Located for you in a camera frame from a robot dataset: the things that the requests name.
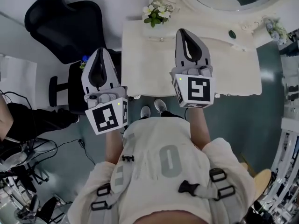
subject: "black buckle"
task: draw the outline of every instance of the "black buckle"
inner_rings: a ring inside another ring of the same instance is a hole
[[[223,174],[223,177],[214,178],[215,176]],[[212,182],[220,182],[226,179],[226,173],[221,168],[213,168],[210,170],[210,178]]]
[[[191,196],[195,196],[194,192],[199,186],[198,183],[190,184],[187,180],[184,180],[178,188],[179,193],[188,192]]]
[[[232,192],[222,195],[221,192],[222,192],[222,191],[225,191],[225,190],[227,190],[227,189],[232,189]],[[223,198],[225,198],[225,197],[232,196],[232,195],[234,195],[234,194],[235,194],[235,187],[234,187],[234,186],[228,186],[228,187],[219,189],[219,190],[218,190],[218,198],[214,198],[214,200],[215,200],[215,201],[219,201],[219,200],[221,200],[221,199],[223,199]]]
[[[98,196],[106,196],[110,193],[110,190],[111,190],[110,183],[106,183],[103,186],[100,186],[98,188],[97,195]]]
[[[125,161],[127,160],[127,162],[130,162],[132,160],[132,162],[134,162],[134,156],[133,155],[123,155],[122,156],[122,160]]]
[[[93,211],[98,211],[98,210],[108,210],[108,209],[111,209],[112,206],[108,206],[107,202],[106,201],[102,201],[102,202],[93,202],[92,203],[92,210]]]

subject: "mirror frame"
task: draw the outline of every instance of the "mirror frame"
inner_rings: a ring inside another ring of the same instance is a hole
[[[270,7],[271,5],[273,5],[279,0],[267,0],[266,2],[262,2],[263,0],[259,0],[251,4],[241,6],[243,8],[240,9],[239,11],[225,11],[225,10],[213,9],[208,7],[207,5],[200,3],[198,0],[182,0],[182,1],[195,12],[212,13],[213,15],[220,15],[220,14],[241,15],[241,14],[260,12],[262,10],[267,9],[268,7]]]
[[[255,2],[250,3],[250,4],[240,6],[239,10],[219,10],[219,9],[216,9],[216,8],[212,8],[212,7],[208,6],[207,4],[202,3],[199,0],[196,0],[196,1],[199,2],[200,4],[204,5],[204,6],[208,7],[208,8],[215,9],[215,10],[218,10],[218,11],[238,12],[238,11],[249,10],[249,9],[252,9],[252,8],[255,8],[255,7],[262,6],[263,4],[266,4],[270,0],[257,0]]]

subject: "person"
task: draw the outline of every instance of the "person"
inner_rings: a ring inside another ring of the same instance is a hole
[[[208,199],[178,192],[184,180],[207,187],[212,163],[228,176],[236,174],[239,208],[242,217],[246,215],[254,200],[254,180],[229,143],[222,138],[210,140],[203,110],[190,109],[188,122],[167,111],[160,99],[155,100],[155,107],[161,117],[150,117],[149,107],[144,106],[141,119],[128,127],[123,140],[119,131],[106,133],[106,159],[95,166],[70,207],[71,224],[95,224],[91,204],[97,200],[99,187],[110,183],[111,193],[119,192],[124,178],[122,155],[129,145],[135,145],[134,166],[117,203],[119,224],[213,223]]]
[[[0,96],[0,139],[2,145],[11,143],[5,139],[6,137],[25,142],[35,139],[42,133],[67,128],[78,121],[79,116],[68,110],[58,110],[58,112],[42,109],[31,110],[22,104],[6,104],[3,96]]]
[[[5,161],[20,152],[20,143],[33,140],[45,132],[67,128],[78,121],[79,116],[70,111],[31,110],[22,104],[6,104],[0,95],[0,159]],[[18,176],[23,185],[36,192],[25,170],[23,165],[17,166],[11,172],[0,172],[0,177]]]

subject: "white flower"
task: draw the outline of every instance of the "white flower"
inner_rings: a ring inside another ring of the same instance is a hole
[[[272,31],[273,30],[272,23],[270,23],[270,22],[266,23],[266,28],[267,28],[268,31]]]
[[[170,12],[166,11],[166,12],[160,12],[158,13],[160,17],[164,17],[164,18],[169,18],[170,17]]]
[[[279,29],[284,29],[283,25],[279,22],[276,23],[276,27],[279,28]]]
[[[286,39],[285,38],[280,38],[279,41],[278,41],[278,44],[279,45],[286,44]]]
[[[273,31],[271,34],[271,38],[273,39],[273,41],[278,42],[279,41],[279,34],[277,31]]]
[[[158,7],[163,6],[162,0],[155,0],[153,4],[157,5]]]
[[[162,13],[166,11],[166,7],[165,6],[160,6],[158,7],[158,10]]]
[[[151,14],[151,12],[154,10],[154,6],[153,5],[149,5],[148,7],[144,7],[143,8],[143,13],[144,15],[148,16]]]

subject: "gray floor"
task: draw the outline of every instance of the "gray floor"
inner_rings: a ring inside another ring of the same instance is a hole
[[[268,76],[262,78],[262,94],[249,97],[221,96],[211,107],[205,109],[212,138],[225,138],[230,142],[236,156],[240,157],[242,153],[256,172],[269,168],[273,162],[280,137],[284,107],[282,68],[277,45],[268,43],[257,51],[262,73],[268,72]],[[154,99],[142,97],[130,102],[130,122],[139,119],[143,105],[149,105],[152,116],[158,116],[153,106]],[[163,98],[163,100],[171,112],[184,116],[185,109],[179,108],[175,97]],[[81,116],[79,123],[72,124],[67,129],[45,133],[42,137],[54,140],[58,145],[82,138],[94,161],[104,160],[105,136],[96,136],[85,116]],[[61,146],[55,157],[42,162],[37,167],[46,170],[50,176],[48,182],[42,185],[36,184],[38,195],[43,203],[54,193],[65,201],[73,200],[88,178],[93,164],[87,159],[80,145],[73,142]]]

